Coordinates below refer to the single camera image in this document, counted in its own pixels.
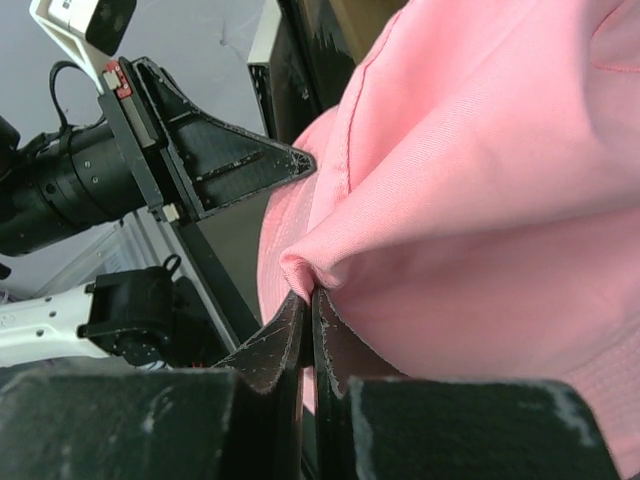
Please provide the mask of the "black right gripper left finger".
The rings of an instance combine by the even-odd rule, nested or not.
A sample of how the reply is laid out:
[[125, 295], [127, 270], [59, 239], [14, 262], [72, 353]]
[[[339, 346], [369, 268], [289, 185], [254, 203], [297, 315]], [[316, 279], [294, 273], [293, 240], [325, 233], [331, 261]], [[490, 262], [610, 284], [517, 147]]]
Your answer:
[[5, 479], [296, 479], [306, 304], [212, 368], [24, 372], [1, 391]]

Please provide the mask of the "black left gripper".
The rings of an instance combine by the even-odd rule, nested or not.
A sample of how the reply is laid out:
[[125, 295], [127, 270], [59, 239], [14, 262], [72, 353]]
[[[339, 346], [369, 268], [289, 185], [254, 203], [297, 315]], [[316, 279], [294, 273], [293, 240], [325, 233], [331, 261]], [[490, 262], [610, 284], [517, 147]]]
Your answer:
[[159, 221], [209, 218], [310, 176], [314, 157], [209, 115], [148, 57], [110, 62], [120, 81], [80, 127], [28, 144], [1, 124], [1, 252], [27, 255], [140, 208]]

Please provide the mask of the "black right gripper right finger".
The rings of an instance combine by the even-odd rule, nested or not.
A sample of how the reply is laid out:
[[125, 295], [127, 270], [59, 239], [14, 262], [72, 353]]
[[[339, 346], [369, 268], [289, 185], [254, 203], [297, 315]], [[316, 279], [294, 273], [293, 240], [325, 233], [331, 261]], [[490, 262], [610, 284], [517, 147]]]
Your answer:
[[615, 479], [584, 400], [556, 381], [409, 378], [340, 318], [311, 307], [324, 479]]

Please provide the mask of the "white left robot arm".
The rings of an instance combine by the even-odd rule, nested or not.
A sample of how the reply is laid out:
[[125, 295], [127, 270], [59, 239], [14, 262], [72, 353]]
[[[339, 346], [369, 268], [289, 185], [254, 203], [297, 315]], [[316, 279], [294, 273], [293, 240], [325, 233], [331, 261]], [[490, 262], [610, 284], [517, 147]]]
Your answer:
[[98, 82], [94, 124], [62, 120], [27, 144], [2, 124], [1, 251], [26, 255], [143, 208], [178, 244], [152, 266], [4, 305], [1, 363], [119, 357], [148, 369], [211, 366], [258, 322], [199, 223], [309, 176], [315, 160], [202, 111], [146, 57], [109, 62]]

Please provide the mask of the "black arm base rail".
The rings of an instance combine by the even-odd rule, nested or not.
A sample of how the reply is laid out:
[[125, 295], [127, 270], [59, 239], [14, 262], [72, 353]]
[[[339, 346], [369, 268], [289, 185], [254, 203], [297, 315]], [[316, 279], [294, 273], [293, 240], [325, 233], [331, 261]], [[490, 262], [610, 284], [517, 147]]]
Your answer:
[[229, 207], [198, 223], [171, 226], [194, 284], [225, 346], [236, 350], [261, 328], [257, 256], [267, 198]]

